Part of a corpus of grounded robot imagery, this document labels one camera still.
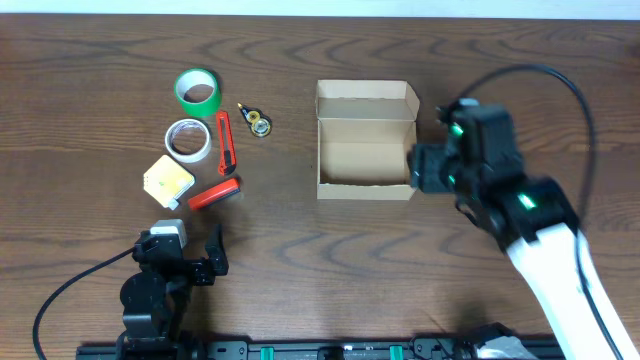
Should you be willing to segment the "red black stapler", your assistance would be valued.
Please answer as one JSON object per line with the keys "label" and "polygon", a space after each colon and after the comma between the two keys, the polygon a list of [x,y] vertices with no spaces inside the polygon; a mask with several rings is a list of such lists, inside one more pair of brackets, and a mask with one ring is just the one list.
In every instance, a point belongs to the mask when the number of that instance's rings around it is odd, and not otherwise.
{"label": "red black stapler", "polygon": [[192,211],[200,210],[239,192],[240,181],[230,178],[189,198],[188,206]]}

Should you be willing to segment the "yellow sticky note pad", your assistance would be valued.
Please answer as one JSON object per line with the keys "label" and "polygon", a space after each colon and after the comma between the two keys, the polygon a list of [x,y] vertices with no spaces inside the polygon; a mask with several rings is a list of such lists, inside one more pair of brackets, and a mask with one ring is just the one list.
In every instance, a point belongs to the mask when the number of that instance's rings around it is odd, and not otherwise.
{"label": "yellow sticky note pad", "polygon": [[195,177],[168,155],[162,155],[143,175],[143,189],[164,208],[175,210]]}

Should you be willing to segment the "red utility knife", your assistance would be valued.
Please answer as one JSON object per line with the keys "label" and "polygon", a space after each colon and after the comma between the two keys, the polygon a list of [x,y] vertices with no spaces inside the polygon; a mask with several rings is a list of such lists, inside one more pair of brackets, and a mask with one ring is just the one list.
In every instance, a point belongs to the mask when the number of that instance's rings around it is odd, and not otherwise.
{"label": "red utility knife", "polygon": [[223,176],[227,176],[235,171],[237,165],[230,118],[226,111],[218,111],[215,118],[221,155],[218,172]]}

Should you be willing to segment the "white tape roll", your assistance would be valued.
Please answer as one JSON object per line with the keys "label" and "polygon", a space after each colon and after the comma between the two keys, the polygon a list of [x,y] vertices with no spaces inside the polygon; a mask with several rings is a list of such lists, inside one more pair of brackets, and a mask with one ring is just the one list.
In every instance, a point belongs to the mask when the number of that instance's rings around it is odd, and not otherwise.
{"label": "white tape roll", "polygon": [[[187,129],[200,130],[205,135],[204,144],[193,153],[180,152],[174,144],[177,135]],[[197,119],[181,119],[173,123],[166,131],[164,136],[164,144],[169,154],[181,163],[196,163],[207,157],[212,148],[212,137],[209,127],[202,121]]]}

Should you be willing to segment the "brown cardboard box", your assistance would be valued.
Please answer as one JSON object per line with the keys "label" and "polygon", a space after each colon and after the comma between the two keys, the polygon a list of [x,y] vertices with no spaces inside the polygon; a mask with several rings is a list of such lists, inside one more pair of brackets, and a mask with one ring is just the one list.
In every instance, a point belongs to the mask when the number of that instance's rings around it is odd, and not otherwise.
{"label": "brown cardboard box", "polygon": [[320,80],[319,200],[407,201],[420,100],[403,80]]}

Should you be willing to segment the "green tape roll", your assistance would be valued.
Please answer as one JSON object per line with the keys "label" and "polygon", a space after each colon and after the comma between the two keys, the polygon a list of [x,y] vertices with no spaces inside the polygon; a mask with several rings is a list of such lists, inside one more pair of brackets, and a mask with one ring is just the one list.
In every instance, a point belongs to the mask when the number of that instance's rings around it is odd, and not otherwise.
{"label": "green tape roll", "polygon": [[[187,92],[200,85],[209,86],[211,94],[198,102],[187,100]],[[174,94],[184,111],[194,117],[214,115],[220,108],[221,91],[217,78],[205,69],[193,68],[180,74],[174,84]]]}

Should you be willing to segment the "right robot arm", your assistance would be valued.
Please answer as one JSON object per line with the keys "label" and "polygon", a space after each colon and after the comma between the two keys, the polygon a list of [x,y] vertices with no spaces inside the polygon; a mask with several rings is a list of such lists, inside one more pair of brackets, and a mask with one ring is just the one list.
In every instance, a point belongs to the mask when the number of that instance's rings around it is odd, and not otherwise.
{"label": "right robot arm", "polygon": [[602,285],[579,217],[561,186],[531,177],[501,105],[463,98],[442,109],[443,145],[416,144],[412,187],[446,192],[489,233],[540,304],[568,359],[636,359],[639,353]]}

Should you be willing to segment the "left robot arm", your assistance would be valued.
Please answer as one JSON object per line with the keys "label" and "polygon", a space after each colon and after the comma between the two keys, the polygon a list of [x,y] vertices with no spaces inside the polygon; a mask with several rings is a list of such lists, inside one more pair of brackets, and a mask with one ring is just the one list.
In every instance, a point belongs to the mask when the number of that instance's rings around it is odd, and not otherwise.
{"label": "left robot arm", "polygon": [[229,263],[222,226],[214,226],[205,243],[207,255],[186,259],[184,222],[160,220],[134,243],[132,258],[140,272],[122,286],[125,331],[116,342],[117,359],[205,359],[204,342],[181,329],[192,290],[225,276]]}

